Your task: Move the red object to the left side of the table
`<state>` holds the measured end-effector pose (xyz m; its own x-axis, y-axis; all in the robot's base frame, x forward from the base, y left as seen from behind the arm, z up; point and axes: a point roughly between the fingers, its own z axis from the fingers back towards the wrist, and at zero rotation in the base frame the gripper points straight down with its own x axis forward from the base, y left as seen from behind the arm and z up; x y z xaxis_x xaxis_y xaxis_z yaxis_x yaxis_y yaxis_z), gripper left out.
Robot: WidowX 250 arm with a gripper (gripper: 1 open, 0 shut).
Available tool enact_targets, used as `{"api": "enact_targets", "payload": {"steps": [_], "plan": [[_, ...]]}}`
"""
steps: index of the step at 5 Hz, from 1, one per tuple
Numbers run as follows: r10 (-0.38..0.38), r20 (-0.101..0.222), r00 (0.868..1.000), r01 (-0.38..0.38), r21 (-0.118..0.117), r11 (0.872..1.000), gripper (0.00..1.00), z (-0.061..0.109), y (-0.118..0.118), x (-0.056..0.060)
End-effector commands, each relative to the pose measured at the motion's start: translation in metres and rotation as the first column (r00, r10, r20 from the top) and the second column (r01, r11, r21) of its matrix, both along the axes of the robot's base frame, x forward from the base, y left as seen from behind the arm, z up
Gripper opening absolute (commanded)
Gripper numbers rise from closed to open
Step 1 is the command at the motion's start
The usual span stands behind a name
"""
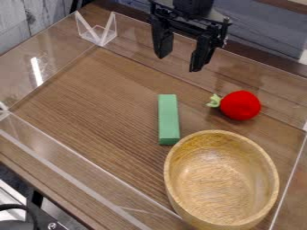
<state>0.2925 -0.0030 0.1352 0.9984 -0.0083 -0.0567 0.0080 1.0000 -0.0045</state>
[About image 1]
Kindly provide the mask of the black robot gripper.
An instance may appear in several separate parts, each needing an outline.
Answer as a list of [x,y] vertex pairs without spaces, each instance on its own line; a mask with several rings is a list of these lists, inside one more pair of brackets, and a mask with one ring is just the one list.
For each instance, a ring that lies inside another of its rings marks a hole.
[[174,33],[189,31],[197,37],[190,71],[210,62],[216,49],[226,45],[232,19],[214,8],[216,0],[149,0],[154,50],[158,58],[173,52]]

